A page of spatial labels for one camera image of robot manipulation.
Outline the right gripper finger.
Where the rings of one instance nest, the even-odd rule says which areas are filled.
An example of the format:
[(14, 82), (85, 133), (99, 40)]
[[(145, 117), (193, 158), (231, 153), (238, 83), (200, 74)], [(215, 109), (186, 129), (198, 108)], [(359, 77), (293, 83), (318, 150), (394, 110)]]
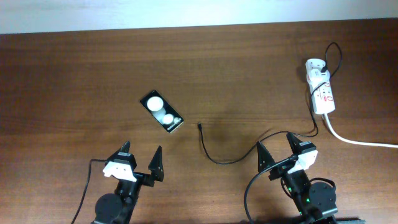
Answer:
[(293, 154), (299, 155), (313, 151), (313, 143), (311, 141), (301, 141), (292, 133), (287, 133), (286, 137)]
[(273, 166), (275, 164), (275, 160), (262, 142), (258, 141), (256, 143), (256, 148), (258, 161), (257, 169), (258, 173), (261, 173), (262, 171)]

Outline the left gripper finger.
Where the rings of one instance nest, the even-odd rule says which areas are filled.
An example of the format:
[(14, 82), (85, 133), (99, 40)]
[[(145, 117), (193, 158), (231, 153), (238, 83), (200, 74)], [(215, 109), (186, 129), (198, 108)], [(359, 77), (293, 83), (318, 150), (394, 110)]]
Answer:
[(129, 153), (130, 141), (126, 141), (115, 153), (109, 156), (109, 161), (114, 161), (116, 159), (127, 161), (131, 154)]
[(162, 182), (164, 179), (164, 168), (162, 164), (162, 147), (159, 146), (148, 166), (150, 176), (155, 180)]

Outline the black Galaxy flip phone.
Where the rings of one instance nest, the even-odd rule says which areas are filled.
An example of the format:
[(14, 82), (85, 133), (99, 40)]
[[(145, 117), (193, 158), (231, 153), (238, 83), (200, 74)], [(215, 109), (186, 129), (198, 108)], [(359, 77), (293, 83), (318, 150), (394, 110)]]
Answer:
[(169, 134), (184, 123), (183, 117), (157, 90), (143, 96), (140, 103)]

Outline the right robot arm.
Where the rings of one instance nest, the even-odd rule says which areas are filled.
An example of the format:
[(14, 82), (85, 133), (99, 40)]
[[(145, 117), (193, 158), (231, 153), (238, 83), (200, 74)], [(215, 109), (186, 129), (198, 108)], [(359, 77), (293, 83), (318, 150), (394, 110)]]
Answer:
[(365, 223), (358, 218), (335, 218), (336, 184), (326, 178), (309, 179), (306, 170), (315, 163), (317, 147), (310, 141), (301, 141), (292, 133), (287, 133), (287, 140), (292, 150), (288, 158), (276, 162), (262, 142), (256, 143), (258, 174), (256, 174), (244, 193), (244, 207), (249, 215), (247, 198), (251, 184), (262, 174), (268, 172), (269, 180), (279, 180), (282, 190), (293, 200), (299, 216), (293, 223)]

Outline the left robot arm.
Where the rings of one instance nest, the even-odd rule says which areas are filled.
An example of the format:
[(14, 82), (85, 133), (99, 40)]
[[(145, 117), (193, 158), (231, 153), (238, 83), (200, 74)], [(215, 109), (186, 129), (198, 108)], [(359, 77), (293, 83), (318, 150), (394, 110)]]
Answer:
[(105, 177), (118, 180), (113, 193), (101, 196), (95, 205), (97, 224), (128, 224), (139, 198), (141, 187), (153, 187), (155, 182), (164, 179), (162, 148), (159, 146), (148, 165), (149, 174), (136, 172), (137, 163), (129, 152), (130, 142), (125, 142), (115, 153), (105, 160)]

